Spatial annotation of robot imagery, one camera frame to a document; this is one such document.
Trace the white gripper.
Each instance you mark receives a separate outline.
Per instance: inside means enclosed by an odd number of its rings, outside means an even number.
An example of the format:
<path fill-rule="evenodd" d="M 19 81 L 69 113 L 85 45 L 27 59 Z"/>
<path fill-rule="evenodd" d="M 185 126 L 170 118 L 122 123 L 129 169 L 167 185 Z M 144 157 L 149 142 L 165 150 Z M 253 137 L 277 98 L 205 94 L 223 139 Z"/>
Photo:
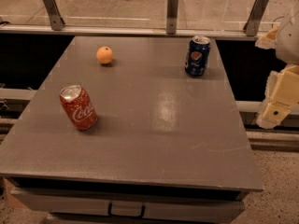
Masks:
<path fill-rule="evenodd" d="M 258 38 L 259 49 L 276 49 L 276 56 L 287 64 L 280 72 L 271 71 L 266 82 L 264 100 L 256 123 L 264 129 L 278 126 L 299 103 L 299 1 L 279 27 Z"/>

